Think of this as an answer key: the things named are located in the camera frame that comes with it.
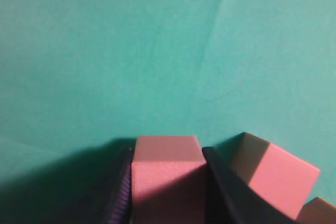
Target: foam cube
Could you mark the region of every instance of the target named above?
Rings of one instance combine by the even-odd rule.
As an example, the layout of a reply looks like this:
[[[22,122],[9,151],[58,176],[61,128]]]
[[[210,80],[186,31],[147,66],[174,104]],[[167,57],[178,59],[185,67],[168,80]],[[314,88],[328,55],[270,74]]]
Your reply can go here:
[[[206,162],[195,136],[140,136],[132,163],[134,224],[203,224]]]
[[[251,189],[296,219],[320,170],[277,145],[245,133],[231,161]]]
[[[316,197],[303,206],[297,221],[302,224],[335,224],[336,207]]]

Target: cube face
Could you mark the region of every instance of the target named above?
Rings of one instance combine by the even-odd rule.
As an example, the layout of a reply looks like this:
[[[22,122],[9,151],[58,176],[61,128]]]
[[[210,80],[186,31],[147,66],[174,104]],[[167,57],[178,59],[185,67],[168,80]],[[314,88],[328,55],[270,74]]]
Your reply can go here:
[[[335,224],[336,207],[316,197],[304,205],[297,221],[303,224]]]
[[[249,186],[281,212],[296,219],[319,170],[270,144]]]
[[[206,162],[194,136],[142,136],[132,163],[135,224],[203,224]]]
[[[278,146],[248,133],[232,160],[232,168],[251,189],[292,219],[297,218],[320,172]]]
[[[134,160],[137,162],[203,161],[196,136],[146,135],[139,136]]]
[[[203,224],[205,176],[201,162],[133,163],[134,223]]]

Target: green background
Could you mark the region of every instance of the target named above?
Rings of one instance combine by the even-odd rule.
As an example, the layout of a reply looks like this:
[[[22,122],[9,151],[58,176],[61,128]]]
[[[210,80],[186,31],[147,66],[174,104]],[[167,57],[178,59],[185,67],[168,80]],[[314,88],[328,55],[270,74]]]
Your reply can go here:
[[[61,206],[140,134],[251,132],[320,167],[310,198],[336,204],[335,17],[336,0],[0,0],[2,223]]]

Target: teal paper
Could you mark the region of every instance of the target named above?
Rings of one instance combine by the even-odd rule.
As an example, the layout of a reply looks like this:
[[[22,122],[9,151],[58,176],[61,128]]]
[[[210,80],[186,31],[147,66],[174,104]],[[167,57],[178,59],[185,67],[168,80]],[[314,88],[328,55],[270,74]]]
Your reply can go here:
[[[248,131],[320,167],[310,198],[336,204],[335,3],[0,0],[0,198],[112,139]]]

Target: pink block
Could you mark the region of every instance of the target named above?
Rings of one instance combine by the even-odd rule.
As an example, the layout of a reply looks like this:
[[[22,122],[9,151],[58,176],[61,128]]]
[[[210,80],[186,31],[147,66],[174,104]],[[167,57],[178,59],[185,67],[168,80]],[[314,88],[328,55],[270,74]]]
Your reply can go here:
[[[132,163],[134,224],[203,224],[205,159],[195,136],[140,136]]]
[[[320,170],[275,144],[245,133],[233,170],[263,199],[296,219]]]
[[[316,197],[303,206],[297,221],[302,224],[335,224],[336,207]]]

